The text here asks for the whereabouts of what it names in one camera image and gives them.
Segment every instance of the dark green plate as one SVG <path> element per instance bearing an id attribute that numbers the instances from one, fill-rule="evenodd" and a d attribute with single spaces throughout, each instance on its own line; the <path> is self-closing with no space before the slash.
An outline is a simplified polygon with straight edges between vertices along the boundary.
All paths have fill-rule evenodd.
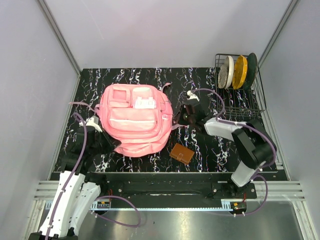
<path id="1" fill-rule="evenodd" d="M 254 81 L 257 76 L 258 59 L 256 54 L 252 52 L 249 54 L 246 60 L 248 61 L 248 72 L 246 73 L 246 78 L 242 88 L 244 90 L 249 90 L 252 84 L 254 84 Z"/>

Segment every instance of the yellow plate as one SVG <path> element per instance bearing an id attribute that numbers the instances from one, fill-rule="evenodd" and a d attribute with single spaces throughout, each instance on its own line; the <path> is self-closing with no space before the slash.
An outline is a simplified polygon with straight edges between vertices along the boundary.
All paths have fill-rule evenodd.
<path id="1" fill-rule="evenodd" d="M 240 55 L 234 65 L 234 74 L 232 79 L 233 89 L 239 89 L 245 83 L 248 71 L 247 59 Z"/>

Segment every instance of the backpack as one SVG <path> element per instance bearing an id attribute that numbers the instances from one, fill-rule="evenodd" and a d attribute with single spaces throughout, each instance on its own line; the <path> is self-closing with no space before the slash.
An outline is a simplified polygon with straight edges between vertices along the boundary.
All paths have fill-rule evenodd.
<path id="1" fill-rule="evenodd" d="M 151 85 L 110 85 L 94 110 L 103 129 L 121 141 L 114 151 L 127 157 L 161 151 L 172 130 L 171 103 Z"/>

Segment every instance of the plate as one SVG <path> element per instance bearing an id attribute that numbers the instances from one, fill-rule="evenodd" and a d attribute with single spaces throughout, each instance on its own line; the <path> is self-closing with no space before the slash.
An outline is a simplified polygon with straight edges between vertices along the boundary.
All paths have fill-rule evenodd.
<path id="1" fill-rule="evenodd" d="M 244 90 L 249 90 L 252 86 L 252 84 L 254 84 L 254 81 L 256 79 L 257 76 L 257 70 L 258 70 L 258 59 L 255 53 L 250 53 L 249 56 L 246 58 L 247 62 L 248 62 L 248 71 L 246 74 L 246 78 L 244 81 L 244 84 L 242 86 L 242 88 Z"/>
<path id="2" fill-rule="evenodd" d="M 232 56 L 227 56 L 224 64 L 228 68 L 228 78 L 226 81 L 225 89 L 228 89 L 232 83 L 232 78 L 234 77 L 234 71 L 235 71 L 235 62 Z"/>
<path id="3" fill-rule="evenodd" d="M 247 59 L 240 55 L 234 65 L 234 74 L 232 78 L 232 87 L 233 89 L 239 89 L 242 87 L 246 80 L 248 71 L 248 62 Z"/>
<path id="4" fill-rule="evenodd" d="M 224 64 L 220 67 L 219 75 L 218 75 L 218 87 L 220 89 L 223 89 L 227 84 L 227 78 L 228 78 L 228 68 Z"/>

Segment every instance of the black marble tabletop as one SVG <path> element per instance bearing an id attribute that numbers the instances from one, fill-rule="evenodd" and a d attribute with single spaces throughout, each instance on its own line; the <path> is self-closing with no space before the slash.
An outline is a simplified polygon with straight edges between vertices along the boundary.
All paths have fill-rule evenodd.
<path id="1" fill-rule="evenodd" d="M 180 105 L 186 100 L 186 92 L 196 88 L 215 89 L 214 68 L 94 68 L 84 69 L 74 101 L 85 102 L 91 106 L 99 103 L 105 88 L 111 84 L 147 84 L 161 89 L 165 83 L 172 83 L 164 93 L 172 103 L 176 114 Z M 213 93 L 197 93 L 201 105 L 208 115 L 217 113 L 217 100 Z M 239 96 L 241 106 L 246 99 Z M 94 113 L 85 106 L 74 105 L 71 114 L 77 111 L 84 119 Z M 237 116 L 237 121 L 248 121 L 249 116 Z M 68 144 L 75 138 L 79 127 L 73 117 L 67 123 L 63 141 L 54 171 L 59 171 L 61 159 L 68 151 Z M 195 152 L 189 165 L 171 158 L 169 153 L 176 143 Z M 116 152 L 97 155 L 92 172 L 233 172 L 240 162 L 235 144 L 218 136 L 205 136 L 192 127 L 180 127 L 173 130 L 169 140 L 160 152 L 139 158 L 125 157 Z"/>

